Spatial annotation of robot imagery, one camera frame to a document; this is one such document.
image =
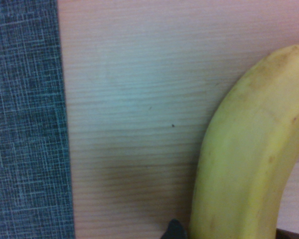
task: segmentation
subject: black object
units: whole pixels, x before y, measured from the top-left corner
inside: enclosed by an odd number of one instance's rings
[[[169,222],[166,232],[160,239],[187,239],[187,234],[181,223],[173,219]],[[299,234],[277,229],[276,239],[299,239]]]
[[[0,239],[73,239],[56,0],[0,0]]]
[[[160,239],[187,239],[187,234],[182,224],[173,219],[169,222],[166,232]]]
[[[276,239],[299,239],[299,234],[277,229]]]

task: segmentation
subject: wooden surface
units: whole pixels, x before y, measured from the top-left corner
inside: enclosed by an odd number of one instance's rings
[[[236,80],[299,43],[299,1],[59,0],[77,239],[188,225],[204,131]],[[278,226],[299,232],[299,160]]]

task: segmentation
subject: wooden table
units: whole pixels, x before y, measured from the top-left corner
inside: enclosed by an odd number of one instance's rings
[[[299,43],[299,1],[59,0],[77,239],[188,225],[199,148],[236,80]],[[299,160],[278,226],[299,232]]]

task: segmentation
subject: gray fabric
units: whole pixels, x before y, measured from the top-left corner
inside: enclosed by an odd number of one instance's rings
[[[74,238],[55,0],[0,1],[0,239]]]

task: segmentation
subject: wood grain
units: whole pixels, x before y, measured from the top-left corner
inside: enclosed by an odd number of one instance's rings
[[[204,131],[236,80],[299,43],[299,1],[59,0],[77,239],[188,224]],[[299,160],[278,226],[299,232]]]

